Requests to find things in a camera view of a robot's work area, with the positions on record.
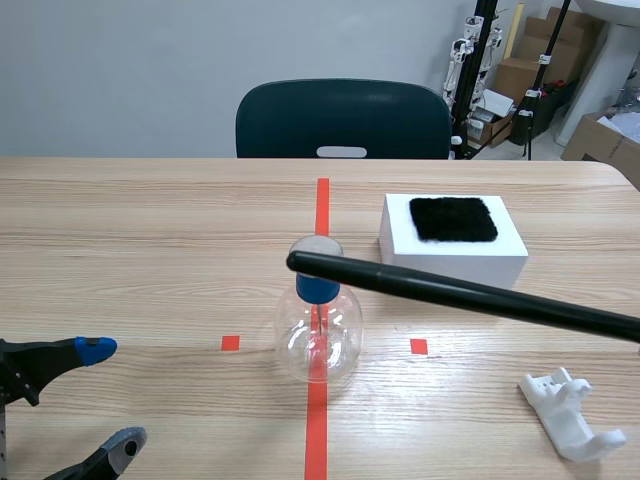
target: black foam pad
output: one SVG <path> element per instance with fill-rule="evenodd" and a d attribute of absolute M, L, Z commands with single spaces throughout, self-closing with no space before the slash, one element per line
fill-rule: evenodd
<path fill-rule="evenodd" d="M 493 242 L 498 229 L 480 198 L 416 198 L 411 216 L 424 242 Z"/>

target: glass flask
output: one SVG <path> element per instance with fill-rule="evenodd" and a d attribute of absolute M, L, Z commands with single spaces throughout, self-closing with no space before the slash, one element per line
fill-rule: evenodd
<path fill-rule="evenodd" d="M 306 237 L 291 251 L 343 256 L 329 237 Z M 309 383 L 338 381 L 354 369 L 362 349 L 360 303 L 339 283 L 298 274 L 278 302 L 276 352 L 291 374 Z"/>

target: chair backrest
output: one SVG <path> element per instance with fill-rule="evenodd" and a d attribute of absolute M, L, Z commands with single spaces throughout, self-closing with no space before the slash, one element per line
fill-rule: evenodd
<path fill-rule="evenodd" d="M 239 158 L 319 158 L 321 147 L 361 147 L 365 158 L 446 159 L 451 115 L 418 85 L 297 80 L 255 88 L 236 119 Z"/>

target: white foam block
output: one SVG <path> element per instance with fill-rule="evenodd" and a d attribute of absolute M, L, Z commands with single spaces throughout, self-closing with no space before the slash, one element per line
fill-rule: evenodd
<path fill-rule="evenodd" d="M 415 198 L 481 198 L 498 229 L 494 242 L 424 242 L 411 218 Z M 511 289 L 529 253 L 502 198 L 478 195 L 387 195 L 380 226 L 386 265 L 407 267 L 492 287 Z"/>

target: metal stand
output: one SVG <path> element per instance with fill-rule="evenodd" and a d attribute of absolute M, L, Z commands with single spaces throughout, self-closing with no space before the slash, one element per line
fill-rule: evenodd
<path fill-rule="evenodd" d="M 571 0 L 565 0 L 564 4 L 562 5 L 562 10 L 560 12 L 560 18 L 556 22 L 556 26 L 553 30 L 553 34 L 551 35 L 551 40 L 549 41 L 549 45 L 547 46 L 547 51 L 543 55 L 540 55 L 540 69 L 538 70 L 538 75 L 536 76 L 535 83 L 533 84 L 533 87 L 531 87 L 531 89 L 527 91 L 527 95 L 524 97 L 524 100 L 522 100 L 522 102 L 518 106 L 518 109 L 516 110 L 516 113 L 511 119 L 511 121 L 506 125 L 504 125 L 500 130 L 498 130 L 478 150 L 474 151 L 472 155 L 466 156 L 464 158 L 472 160 L 473 158 L 476 157 L 476 155 L 478 155 L 478 153 L 480 153 L 491 142 L 493 142 L 493 140 L 496 137 L 498 137 L 498 135 L 504 132 L 507 129 L 507 127 L 509 127 L 509 125 L 511 125 L 514 122 L 516 118 L 528 117 L 529 122 L 528 122 L 528 129 L 527 129 L 527 142 L 525 143 L 525 147 L 524 147 L 525 148 L 524 155 L 527 155 L 527 152 L 528 152 L 528 159 L 529 161 L 531 161 L 532 159 L 531 147 L 533 142 L 533 120 L 535 118 L 535 112 L 536 112 L 536 109 L 538 108 L 538 103 L 540 101 L 540 96 L 542 94 L 542 91 L 540 90 L 540 88 L 542 87 L 542 82 L 544 80 L 544 75 L 547 71 L 547 66 L 551 62 L 553 49 L 556 46 L 558 35 L 560 35 L 562 24 L 564 23 L 564 20 L 567 16 L 567 12 L 569 11 L 569 5 L 571 5 Z"/>
<path fill-rule="evenodd" d="M 476 5 L 475 16 L 484 18 L 484 23 L 475 51 L 467 57 L 462 67 L 455 103 L 451 110 L 453 135 L 462 138 L 462 145 L 454 146 L 456 159 L 464 159 L 468 148 L 467 122 L 471 112 L 471 101 L 478 83 L 478 75 L 480 74 L 487 42 L 493 29 L 497 6 L 498 0 L 478 0 Z"/>

